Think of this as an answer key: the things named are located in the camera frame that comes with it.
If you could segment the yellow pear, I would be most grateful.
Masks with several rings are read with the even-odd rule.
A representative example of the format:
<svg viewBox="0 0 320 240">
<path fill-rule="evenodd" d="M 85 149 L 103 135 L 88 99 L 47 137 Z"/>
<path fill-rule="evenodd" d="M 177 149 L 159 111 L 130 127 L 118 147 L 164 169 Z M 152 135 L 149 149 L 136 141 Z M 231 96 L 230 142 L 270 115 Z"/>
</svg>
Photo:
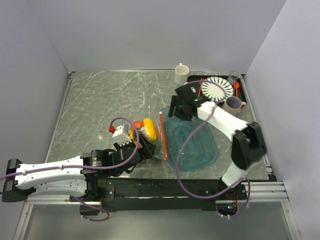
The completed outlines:
<svg viewBox="0 0 320 240">
<path fill-rule="evenodd" d="M 137 143 L 137 134 L 134 130 L 129 130 L 129 138 L 132 140 L 134 144 Z"/>
</svg>

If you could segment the clear zip top bag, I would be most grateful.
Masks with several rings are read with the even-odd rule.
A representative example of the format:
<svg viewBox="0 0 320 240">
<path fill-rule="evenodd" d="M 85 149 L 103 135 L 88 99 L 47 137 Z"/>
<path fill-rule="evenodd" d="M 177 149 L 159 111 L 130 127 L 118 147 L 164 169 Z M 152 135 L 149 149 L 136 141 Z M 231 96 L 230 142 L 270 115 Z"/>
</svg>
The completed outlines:
<svg viewBox="0 0 320 240">
<path fill-rule="evenodd" d="M 169 157 L 164 127 L 164 109 L 155 119 L 147 117 L 141 121 L 134 121 L 133 124 L 149 143 L 155 145 L 153 155 L 167 161 Z"/>
</svg>

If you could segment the yellow corn cob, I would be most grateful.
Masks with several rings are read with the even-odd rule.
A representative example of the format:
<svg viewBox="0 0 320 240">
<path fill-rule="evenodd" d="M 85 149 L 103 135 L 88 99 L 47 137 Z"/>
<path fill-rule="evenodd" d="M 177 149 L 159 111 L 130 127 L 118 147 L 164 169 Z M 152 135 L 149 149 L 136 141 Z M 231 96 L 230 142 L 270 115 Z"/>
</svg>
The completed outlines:
<svg viewBox="0 0 320 240">
<path fill-rule="evenodd" d="M 143 120 L 144 129 L 147 131 L 147 139 L 151 142 L 156 141 L 159 136 L 159 130 L 155 126 L 154 121 L 151 118 L 145 118 Z"/>
</svg>

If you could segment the dark purple plum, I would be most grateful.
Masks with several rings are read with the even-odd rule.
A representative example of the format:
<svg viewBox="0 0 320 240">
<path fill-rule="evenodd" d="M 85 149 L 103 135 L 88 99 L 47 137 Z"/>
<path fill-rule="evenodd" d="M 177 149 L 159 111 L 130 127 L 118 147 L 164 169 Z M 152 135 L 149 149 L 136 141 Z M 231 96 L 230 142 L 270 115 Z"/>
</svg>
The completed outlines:
<svg viewBox="0 0 320 240">
<path fill-rule="evenodd" d="M 147 137 L 148 137 L 148 132 L 145 130 L 144 127 L 139 128 L 139 129 L 138 129 L 138 132 L 139 132 L 139 134 L 141 134 L 144 138 L 147 138 Z"/>
</svg>

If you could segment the textured orange tangerine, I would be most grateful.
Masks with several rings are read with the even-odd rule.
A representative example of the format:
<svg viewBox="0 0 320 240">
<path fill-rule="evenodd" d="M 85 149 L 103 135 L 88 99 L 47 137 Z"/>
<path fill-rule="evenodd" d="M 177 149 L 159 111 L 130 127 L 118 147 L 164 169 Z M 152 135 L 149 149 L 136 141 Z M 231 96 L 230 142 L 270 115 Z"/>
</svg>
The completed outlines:
<svg viewBox="0 0 320 240">
<path fill-rule="evenodd" d="M 137 130 L 141 129 L 144 127 L 144 122 L 143 121 L 134 121 L 134 126 Z"/>
</svg>

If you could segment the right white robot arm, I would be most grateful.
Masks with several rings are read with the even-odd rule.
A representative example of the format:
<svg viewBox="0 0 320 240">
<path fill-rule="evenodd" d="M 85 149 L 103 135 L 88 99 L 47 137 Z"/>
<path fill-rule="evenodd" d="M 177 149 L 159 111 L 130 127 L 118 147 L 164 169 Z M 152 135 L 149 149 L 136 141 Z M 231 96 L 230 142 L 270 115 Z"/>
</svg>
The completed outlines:
<svg viewBox="0 0 320 240">
<path fill-rule="evenodd" d="M 247 170 L 258 162 L 266 153 L 267 147 L 260 125 L 241 120 L 219 107 L 220 101 L 199 96 L 193 87 L 184 84 L 175 89 L 171 98 L 169 114 L 190 121 L 193 117 L 203 120 L 185 140 L 178 156 L 183 153 L 188 141 L 201 127 L 208 123 L 222 132 L 231 141 L 231 164 L 221 177 L 223 184 L 219 186 L 219 195 L 224 199 L 232 198 L 236 192 L 235 184 L 246 177 Z"/>
</svg>

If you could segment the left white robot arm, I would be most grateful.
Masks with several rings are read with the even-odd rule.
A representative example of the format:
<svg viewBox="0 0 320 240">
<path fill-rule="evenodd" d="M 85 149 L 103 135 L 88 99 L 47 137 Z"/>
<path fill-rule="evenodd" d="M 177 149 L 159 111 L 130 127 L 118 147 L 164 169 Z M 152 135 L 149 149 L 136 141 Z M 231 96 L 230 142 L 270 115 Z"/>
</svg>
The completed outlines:
<svg viewBox="0 0 320 240">
<path fill-rule="evenodd" d="M 39 195 L 67 195 L 93 201 L 100 193 L 99 179 L 130 174 L 137 164 L 152 158 L 157 149 L 153 141 L 142 135 L 139 141 L 115 142 L 114 147 L 42 164 L 10 159 L 3 177 L 1 200 L 16 203 Z"/>
</svg>

